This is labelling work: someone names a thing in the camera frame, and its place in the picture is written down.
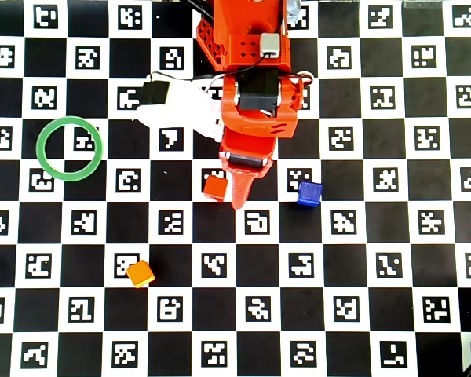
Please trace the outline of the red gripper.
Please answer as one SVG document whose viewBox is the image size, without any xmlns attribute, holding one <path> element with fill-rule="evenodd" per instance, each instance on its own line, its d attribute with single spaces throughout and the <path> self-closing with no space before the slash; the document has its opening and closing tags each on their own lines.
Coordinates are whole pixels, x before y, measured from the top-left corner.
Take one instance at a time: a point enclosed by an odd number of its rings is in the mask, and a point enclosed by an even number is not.
<svg viewBox="0 0 471 377">
<path fill-rule="evenodd" d="M 242 110 L 235 104 L 236 79 L 224 77 L 221 118 L 225 126 L 219 158 L 232 176 L 232 208 L 241 209 L 255 179 L 271 169 L 276 139 L 294 136 L 298 124 L 299 78 L 280 79 L 280 106 L 275 116 Z"/>
</svg>

